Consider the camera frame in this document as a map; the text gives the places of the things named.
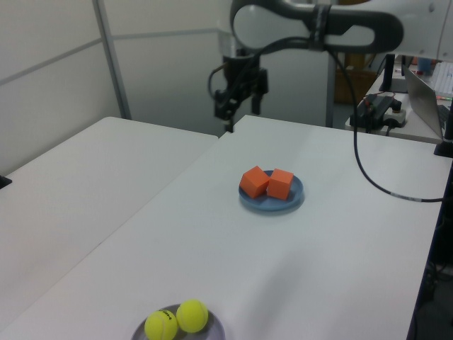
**gray plate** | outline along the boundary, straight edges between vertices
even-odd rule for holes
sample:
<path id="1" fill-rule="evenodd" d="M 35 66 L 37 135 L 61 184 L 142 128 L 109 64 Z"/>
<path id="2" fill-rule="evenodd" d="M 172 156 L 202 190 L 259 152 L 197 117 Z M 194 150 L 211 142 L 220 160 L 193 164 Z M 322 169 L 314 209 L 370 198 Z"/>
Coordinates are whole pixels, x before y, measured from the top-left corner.
<path id="1" fill-rule="evenodd" d="M 162 310 L 169 310 L 174 315 L 178 310 L 179 305 L 171 305 Z M 146 319 L 138 326 L 131 340 L 148 340 L 146 334 L 144 333 L 144 323 Z M 207 324 L 202 331 L 198 333 L 186 333 L 181 329 L 178 330 L 176 336 L 173 340 L 225 340 L 225 331 L 222 323 L 217 319 L 217 317 L 209 312 L 209 318 Z"/>

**power strip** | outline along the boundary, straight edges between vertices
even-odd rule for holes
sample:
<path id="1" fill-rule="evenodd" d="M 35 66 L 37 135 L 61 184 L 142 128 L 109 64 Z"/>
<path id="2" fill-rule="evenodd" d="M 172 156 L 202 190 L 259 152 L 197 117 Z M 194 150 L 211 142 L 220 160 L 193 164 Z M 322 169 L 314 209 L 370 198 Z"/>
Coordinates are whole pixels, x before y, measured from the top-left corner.
<path id="1" fill-rule="evenodd" d="M 382 120 L 384 125 L 392 124 L 394 128 L 402 128 L 406 124 L 406 110 L 401 109 L 399 112 L 394 112 L 388 108 Z"/>

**floor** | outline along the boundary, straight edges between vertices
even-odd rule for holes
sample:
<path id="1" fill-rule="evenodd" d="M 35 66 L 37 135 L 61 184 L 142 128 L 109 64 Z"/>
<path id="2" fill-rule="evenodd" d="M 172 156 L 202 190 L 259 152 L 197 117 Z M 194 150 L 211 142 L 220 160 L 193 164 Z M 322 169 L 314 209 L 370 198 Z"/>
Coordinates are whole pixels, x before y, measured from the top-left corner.
<path id="1" fill-rule="evenodd" d="M 344 129 L 351 114 L 352 105 L 336 103 L 333 107 L 333 127 Z M 415 313 L 416 322 L 411 324 L 407 340 L 453 340 L 453 266 L 446 267 L 442 272 L 451 274 L 443 278 L 452 280 L 431 283 L 434 295 L 419 306 Z"/>

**tennis ball logo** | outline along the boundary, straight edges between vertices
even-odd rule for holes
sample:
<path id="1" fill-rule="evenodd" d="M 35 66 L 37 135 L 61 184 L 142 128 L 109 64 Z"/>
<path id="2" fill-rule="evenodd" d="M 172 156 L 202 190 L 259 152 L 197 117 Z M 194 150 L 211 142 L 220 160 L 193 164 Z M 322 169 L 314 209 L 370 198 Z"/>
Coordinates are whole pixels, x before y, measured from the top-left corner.
<path id="1" fill-rule="evenodd" d="M 187 300 L 176 311 L 179 327 L 187 333 L 196 333 L 205 328 L 209 312 L 199 300 Z"/>
<path id="2" fill-rule="evenodd" d="M 158 310 L 148 316 L 144 333 L 149 340 L 172 340 L 178 332 L 178 321 L 169 310 Z"/>

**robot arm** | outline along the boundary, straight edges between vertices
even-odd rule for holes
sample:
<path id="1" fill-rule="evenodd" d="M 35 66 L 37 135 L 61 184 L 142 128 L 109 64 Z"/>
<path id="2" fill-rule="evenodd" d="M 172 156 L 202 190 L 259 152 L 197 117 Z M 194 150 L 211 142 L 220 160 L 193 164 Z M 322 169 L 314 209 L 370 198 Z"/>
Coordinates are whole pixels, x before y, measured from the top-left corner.
<path id="1" fill-rule="evenodd" d="M 233 130 L 241 102 L 252 112 L 268 92 L 257 52 L 273 44 L 332 52 L 390 52 L 453 61 L 452 0 L 371 0 L 354 6 L 304 4 L 303 0 L 220 0 L 219 46 L 227 88 L 216 91 L 215 115 Z M 286 40 L 285 44 L 277 42 Z"/>
<path id="2" fill-rule="evenodd" d="M 334 52 L 394 51 L 453 60 L 451 0 L 371 0 L 354 6 L 302 2 L 221 0 L 219 29 L 251 52 L 288 37 L 316 40 L 321 33 L 322 43 Z"/>

